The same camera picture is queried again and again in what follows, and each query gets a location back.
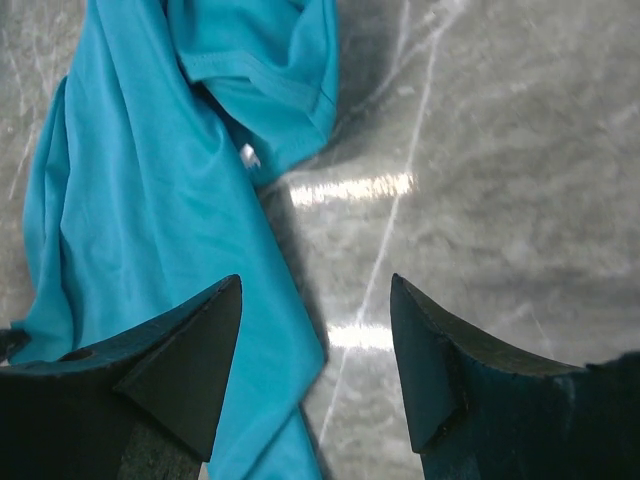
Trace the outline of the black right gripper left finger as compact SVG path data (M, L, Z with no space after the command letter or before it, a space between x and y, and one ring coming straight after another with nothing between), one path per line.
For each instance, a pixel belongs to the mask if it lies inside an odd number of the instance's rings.
M55 361L1 367L5 479L195 479L212 454L242 311L236 275Z

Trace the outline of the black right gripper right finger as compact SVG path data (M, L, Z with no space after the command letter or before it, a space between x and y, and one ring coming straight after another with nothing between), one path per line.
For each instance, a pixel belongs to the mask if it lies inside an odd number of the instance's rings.
M639 356L572 366L508 344L394 275L394 351L428 479L635 479Z

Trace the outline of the teal t shirt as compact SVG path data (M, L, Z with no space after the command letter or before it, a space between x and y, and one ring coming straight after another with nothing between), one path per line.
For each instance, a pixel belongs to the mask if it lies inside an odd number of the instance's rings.
M330 137L332 1L91 1L32 161L26 363L236 274L242 320L209 473L316 479L301 403L324 353L257 189Z

